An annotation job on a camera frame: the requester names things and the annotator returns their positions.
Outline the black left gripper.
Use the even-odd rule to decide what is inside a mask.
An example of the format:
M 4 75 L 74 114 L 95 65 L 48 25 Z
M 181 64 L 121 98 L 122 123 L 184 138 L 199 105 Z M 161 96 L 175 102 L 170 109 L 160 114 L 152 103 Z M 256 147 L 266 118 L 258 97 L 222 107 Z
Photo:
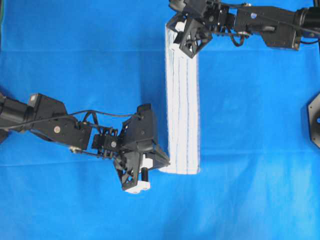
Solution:
M 113 141 L 116 157 L 114 167 L 121 177 L 122 190 L 130 194 L 139 194 L 151 188 L 149 170 L 161 169 L 170 165 L 168 155 L 159 144 L 150 151 L 138 150 L 138 118 L 136 113 L 122 123 L 122 129 Z

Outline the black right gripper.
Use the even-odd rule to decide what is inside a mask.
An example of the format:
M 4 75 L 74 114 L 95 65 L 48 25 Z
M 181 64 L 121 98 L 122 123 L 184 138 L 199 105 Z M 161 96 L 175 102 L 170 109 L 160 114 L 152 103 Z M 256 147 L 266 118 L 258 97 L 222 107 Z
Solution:
M 206 26 L 218 22 L 220 1 L 170 0 L 169 7 L 176 14 L 166 23 L 166 28 L 183 32 L 179 49 L 192 59 L 213 38 Z

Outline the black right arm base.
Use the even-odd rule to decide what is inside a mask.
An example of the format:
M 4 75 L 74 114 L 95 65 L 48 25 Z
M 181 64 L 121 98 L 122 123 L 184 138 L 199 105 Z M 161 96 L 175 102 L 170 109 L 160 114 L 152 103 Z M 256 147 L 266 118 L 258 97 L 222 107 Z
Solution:
M 320 94 L 314 96 L 307 105 L 310 140 L 320 148 Z

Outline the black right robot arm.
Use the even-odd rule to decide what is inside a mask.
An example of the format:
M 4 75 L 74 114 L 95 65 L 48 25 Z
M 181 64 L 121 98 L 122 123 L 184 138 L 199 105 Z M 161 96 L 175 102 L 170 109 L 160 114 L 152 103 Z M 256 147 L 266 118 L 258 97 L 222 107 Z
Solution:
M 275 49 L 299 50 L 320 41 L 320 2 L 290 11 L 275 6 L 229 4 L 220 0 L 171 0 L 176 14 L 166 27 L 176 33 L 174 43 L 193 58 L 216 36 L 228 36 L 236 47 L 251 35 Z

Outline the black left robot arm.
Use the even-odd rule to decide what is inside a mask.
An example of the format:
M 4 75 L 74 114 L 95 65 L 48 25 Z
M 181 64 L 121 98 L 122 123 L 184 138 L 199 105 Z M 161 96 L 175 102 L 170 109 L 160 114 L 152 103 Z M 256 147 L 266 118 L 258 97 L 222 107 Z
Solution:
M 158 144 L 157 118 L 151 104 L 128 114 L 122 129 L 102 126 L 96 110 L 85 110 L 83 120 L 68 113 L 63 102 L 37 93 L 28 103 L 0 96 L 0 140 L 10 131 L 29 131 L 52 143 L 65 145 L 74 154 L 112 159 L 121 188 L 130 194 L 149 190 L 149 171 L 170 165 Z

